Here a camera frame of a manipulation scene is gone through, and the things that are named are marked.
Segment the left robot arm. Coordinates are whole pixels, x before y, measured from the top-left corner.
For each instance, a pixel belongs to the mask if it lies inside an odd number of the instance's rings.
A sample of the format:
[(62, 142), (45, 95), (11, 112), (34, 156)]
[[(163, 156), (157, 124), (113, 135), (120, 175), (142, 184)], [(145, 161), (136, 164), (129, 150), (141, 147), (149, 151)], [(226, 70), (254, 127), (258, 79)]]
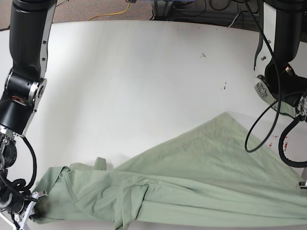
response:
[(259, 30), (254, 57), (255, 90), (260, 98), (293, 121), (279, 138), (281, 160), (290, 167), (305, 168), (305, 161), (296, 162), (285, 156), (283, 144), (288, 133), (307, 120), (307, 80), (299, 77), (290, 62), (297, 55), (307, 2), (305, 0), (260, 0), (259, 17), (251, 17)]

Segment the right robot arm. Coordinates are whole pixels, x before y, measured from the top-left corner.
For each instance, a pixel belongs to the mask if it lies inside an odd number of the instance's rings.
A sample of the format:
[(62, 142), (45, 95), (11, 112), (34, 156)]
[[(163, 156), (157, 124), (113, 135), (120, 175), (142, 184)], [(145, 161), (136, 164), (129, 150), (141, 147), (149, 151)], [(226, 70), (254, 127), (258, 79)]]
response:
[(31, 180), (9, 181), (8, 168), (17, 157), (15, 137), (28, 143), (26, 132), (46, 88), (48, 39), (56, 8), (54, 0), (12, 2), (9, 48), (13, 61), (0, 99), (0, 210), (15, 230), (27, 228), (34, 207), (45, 192), (31, 192), (37, 174), (33, 157)]

